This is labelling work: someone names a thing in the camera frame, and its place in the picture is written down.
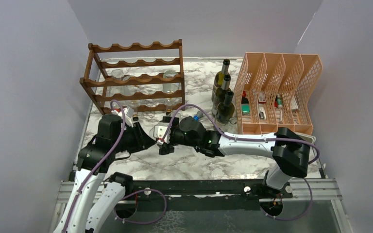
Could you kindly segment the green wine bottle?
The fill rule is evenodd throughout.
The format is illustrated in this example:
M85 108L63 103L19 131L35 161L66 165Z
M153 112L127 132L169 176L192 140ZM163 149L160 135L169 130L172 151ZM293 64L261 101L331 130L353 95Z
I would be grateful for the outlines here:
M216 74L214 78L211 100L214 100L216 89L222 85L224 76L229 73L228 72L229 65L230 65L230 60L224 59L221 70Z
M230 74L224 75L222 84L215 91L215 96L214 96L214 99L213 99L213 106L212 106L212 110L211 110L211 114L212 114L213 117L216 116L217 106L221 102L224 102L226 93L228 91L230 91L230 81L231 81Z
M224 102L217 106L217 113L215 116L216 125L220 128L226 125L230 118L232 118L235 107L232 103L234 99L233 91L228 91L225 96Z

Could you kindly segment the clear glass bottle top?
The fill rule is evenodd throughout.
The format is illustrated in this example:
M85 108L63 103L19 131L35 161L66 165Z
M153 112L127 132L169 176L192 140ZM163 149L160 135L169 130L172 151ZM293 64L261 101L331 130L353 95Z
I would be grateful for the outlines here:
M222 130L225 132L234 132L237 129L237 118L232 117L229 119L228 123L223 126Z

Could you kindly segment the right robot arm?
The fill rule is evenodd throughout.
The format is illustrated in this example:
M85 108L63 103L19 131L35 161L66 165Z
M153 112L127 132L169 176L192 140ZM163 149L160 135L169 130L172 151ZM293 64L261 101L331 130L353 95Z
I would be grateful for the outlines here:
M189 146L207 157L254 155L273 159L261 184L261 192L274 197L292 178L305 178L312 144L288 128L280 127L275 133L233 134L221 130L207 130L192 117L179 119L168 116L158 122L150 135L156 139L159 154L174 152L177 145Z

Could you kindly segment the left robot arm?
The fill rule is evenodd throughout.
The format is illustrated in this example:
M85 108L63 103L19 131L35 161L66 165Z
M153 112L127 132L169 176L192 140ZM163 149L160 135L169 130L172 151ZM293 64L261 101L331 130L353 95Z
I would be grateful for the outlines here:
M56 233L97 233L115 205L133 194L133 178L116 172L105 194L95 195L115 155L146 150L155 145L138 122L129 125L121 115L103 115L98 132L78 153L74 186Z

